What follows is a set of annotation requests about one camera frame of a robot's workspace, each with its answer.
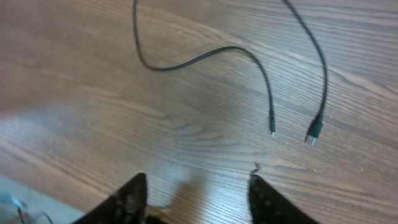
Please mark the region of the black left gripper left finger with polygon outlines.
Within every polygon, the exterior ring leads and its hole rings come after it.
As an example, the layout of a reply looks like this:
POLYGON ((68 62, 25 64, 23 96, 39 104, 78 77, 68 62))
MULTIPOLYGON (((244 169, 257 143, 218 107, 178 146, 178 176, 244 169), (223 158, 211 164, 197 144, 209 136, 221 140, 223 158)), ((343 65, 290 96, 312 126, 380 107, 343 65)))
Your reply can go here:
POLYGON ((73 224, 144 223, 146 206, 147 177, 141 172, 73 224))

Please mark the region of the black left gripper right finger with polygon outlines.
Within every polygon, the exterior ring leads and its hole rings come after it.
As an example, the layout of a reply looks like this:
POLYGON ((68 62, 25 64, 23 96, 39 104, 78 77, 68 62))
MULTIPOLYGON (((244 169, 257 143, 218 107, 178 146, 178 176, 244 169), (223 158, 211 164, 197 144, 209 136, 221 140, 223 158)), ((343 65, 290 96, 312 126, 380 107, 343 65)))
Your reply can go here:
POLYGON ((257 174, 250 176, 248 200, 253 224, 318 224, 257 174))

